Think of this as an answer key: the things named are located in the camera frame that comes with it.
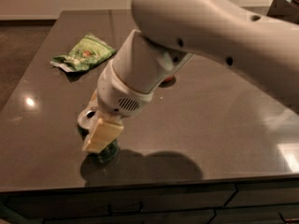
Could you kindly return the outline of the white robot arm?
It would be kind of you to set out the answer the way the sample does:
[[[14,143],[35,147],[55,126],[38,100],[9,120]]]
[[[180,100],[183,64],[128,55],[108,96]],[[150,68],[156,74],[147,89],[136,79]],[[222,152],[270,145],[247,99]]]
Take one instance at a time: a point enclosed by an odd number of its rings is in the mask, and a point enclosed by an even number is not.
[[[292,111],[299,108],[299,29],[228,0],[132,0],[136,28],[101,73],[78,125],[99,154],[193,54],[220,63]]]

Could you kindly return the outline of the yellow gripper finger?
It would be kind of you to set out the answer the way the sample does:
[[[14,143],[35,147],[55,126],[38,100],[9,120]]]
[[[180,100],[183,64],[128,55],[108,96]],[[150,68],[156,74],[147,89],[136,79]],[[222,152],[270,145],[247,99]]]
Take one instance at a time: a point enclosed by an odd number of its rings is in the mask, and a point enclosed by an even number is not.
[[[82,150],[95,154],[101,153],[110,143],[121,135],[123,129],[122,121],[98,119],[92,125],[89,134],[86,136]]]
[[[91,97],[91,100],[90,100],[90,102],[88,104],[88,108],[90,110],[95,110],[95,109],[97,109],[97,107],[98,107],[98,103],[97,103],[97,91],[94,91],[93,95]]]

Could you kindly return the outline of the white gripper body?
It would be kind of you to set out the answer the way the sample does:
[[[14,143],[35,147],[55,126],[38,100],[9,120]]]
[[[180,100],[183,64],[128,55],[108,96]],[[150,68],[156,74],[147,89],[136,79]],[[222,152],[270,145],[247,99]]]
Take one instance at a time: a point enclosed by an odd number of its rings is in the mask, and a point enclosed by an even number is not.
[[[106,120],[121,120],[139,114],[150,103],[153,93],[144,94],[128,88],[109,62],[97,81],[98,110]]]

